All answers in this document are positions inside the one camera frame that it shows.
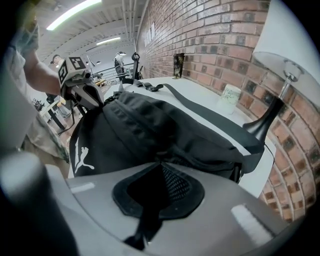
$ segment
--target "lamp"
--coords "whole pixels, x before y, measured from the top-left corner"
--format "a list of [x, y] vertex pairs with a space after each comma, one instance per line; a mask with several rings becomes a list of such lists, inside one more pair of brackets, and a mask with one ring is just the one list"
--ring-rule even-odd
[[268, 129], [284, 105], [290, 86], [320, 106], [320, 58], [309, 34], [281, 0], [271, 0], [268, 15], [253, 57], [283, 78], [284, 85], [269, 109], [243, 128], [265, 142]]

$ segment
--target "puma logo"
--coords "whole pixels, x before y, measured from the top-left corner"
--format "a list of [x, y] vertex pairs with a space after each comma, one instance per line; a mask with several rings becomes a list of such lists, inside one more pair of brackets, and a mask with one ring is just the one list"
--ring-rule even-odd
[[75, 174], [77, 173], [78, 169], [81, 167], [81, 166], [85, 166], [85, 167], [89, 167], [91, 170], [94, 170], [95, 167], [93, 167], [92, 165], [89, 165], [89, 164], [85, 164], [84, 163], [84, 160], [87, 156], [89, 152], [89, 149], [87, 147], [81, 147], [81, 155], [80, 155], [80, 161], [77, 162], [77, 164], [75, 165]]

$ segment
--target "black lamp base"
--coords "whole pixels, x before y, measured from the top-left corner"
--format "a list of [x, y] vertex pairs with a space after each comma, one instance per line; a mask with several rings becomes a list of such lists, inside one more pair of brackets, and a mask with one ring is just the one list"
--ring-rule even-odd
[[245, 123], [242, 127], [264, 144], [269, 127], [283, 105], [284, 102], [280, 98], [274, 97], [270, 107], [262, 117], [256, 121]]

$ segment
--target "white shirt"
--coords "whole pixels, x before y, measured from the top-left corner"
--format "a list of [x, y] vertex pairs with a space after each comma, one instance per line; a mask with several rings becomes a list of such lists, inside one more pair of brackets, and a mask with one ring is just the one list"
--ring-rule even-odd
[[119, 62], [121, 68], [124, 67], [124, 58], [120, 54], [117, 54], [114, 59]]

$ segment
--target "gray plastic panel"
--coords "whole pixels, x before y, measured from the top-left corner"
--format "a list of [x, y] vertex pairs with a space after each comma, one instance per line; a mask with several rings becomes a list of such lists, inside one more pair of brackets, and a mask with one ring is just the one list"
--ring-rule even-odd
[[[89, 189], [74, 194], [86, 212], [105, 230], [124, 240], [135, 233], [138, 219], [125, 216], [112, 199], [117, 182], [153, 163], [130, 169], [67, 180], [70, 188], [86, 184]], [[170, 164], [200, 181], [205, 197], [187, 218], [164, 221], [149, 246], [144, 250], [156, 255], [241, 255], [255, 248], [231, 213], [234, 206], [246, 207], [272, 233], [279, 234], [287, 224], [272, 209], [225, 178]]]
[[103, 230], [77, 202], [60, 170], [46, 165], [53, 194], [82, 256], [146, 256]]

